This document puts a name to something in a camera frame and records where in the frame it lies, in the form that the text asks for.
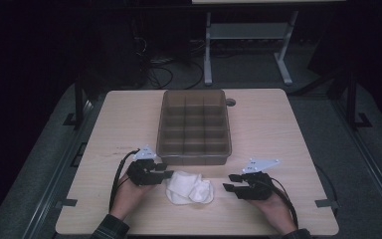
light wood surface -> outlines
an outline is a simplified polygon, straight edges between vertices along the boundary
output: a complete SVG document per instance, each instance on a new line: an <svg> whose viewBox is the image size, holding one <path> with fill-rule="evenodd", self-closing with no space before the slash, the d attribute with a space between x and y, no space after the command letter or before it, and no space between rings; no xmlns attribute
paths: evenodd
<svg viewBox="0 0 382 239"><path fill-rule="evenodd" d="M313 235L338 231L311 157L282 90L225 90L236 100L228 107L232 155L221 166L169 166L169 170L202 173L214 185L210 204L173 205L161 184L126 219L136 235L273 235L277 232L252 205L226 192L228 175L241 173L250 158L279 159L265 172L286 188L296 209L300 228ZM56 225L61 234L92 234L107 214L111 184L117 166L130 151L149 144L154 150L163 91L110 92ZM129 158L126 170L132 161Z"/></svg>
<svg viewBox="0 0 382 239"><path fill-rule="evenodd" d="M239 4L239 3L323 3L346 0L192 0L193 4Z"/></svg>

hand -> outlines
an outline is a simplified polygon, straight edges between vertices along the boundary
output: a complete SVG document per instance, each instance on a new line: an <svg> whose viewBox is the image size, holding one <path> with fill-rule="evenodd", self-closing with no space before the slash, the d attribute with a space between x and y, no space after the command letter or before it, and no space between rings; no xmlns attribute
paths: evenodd
<svg viewBox="0 0 382 239"><path fill-rule="evenodd" d="M259 208L281 235L287 235L297 229L290 216L289 208L277 194L273 193L267 200L247 201Z"/></svg>
<svg viewBox="0 0 382 239"><path fill-rule="evenodd" d="M116 192L112 208L109 214L124 220L144 197L145 193L153 189L156 185L137 186L125 174L118 183L122 183Z"/></svg>

white cloth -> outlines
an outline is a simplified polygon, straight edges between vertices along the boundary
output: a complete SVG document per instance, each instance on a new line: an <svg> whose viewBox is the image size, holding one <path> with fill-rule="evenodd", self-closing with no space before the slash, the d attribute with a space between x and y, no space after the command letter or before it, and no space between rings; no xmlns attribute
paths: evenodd
<svg viewBox="0 0 382 239"><path fill-rule="evenodd" d="M166 196L173 204L209 203L213 201L210 180L202 180L201 174L174 171L166 181Z"/></svg>

storage box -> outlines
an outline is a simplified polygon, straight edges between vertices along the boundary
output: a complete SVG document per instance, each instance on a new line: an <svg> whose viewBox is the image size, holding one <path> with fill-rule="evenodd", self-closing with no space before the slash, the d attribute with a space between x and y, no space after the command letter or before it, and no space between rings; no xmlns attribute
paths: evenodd
<svg viewBox="0 0 382 239"><path fill-rule="evenodd" d="M231 155L225 93L166 91L156 153L171 165L222 165Z"/></svg>

person's left hand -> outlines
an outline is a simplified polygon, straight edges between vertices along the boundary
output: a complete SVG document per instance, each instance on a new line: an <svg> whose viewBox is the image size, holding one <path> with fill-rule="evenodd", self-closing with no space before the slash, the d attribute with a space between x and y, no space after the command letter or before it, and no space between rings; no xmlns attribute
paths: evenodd
<svg viewBox="0 0 382 239"><path fill-rule="evenodd" d="M145 193L153 189L156 185L137 186L125 174L118 183L122 183L116 192L112 208L109 214L124 220L144 197Z"/></svg>

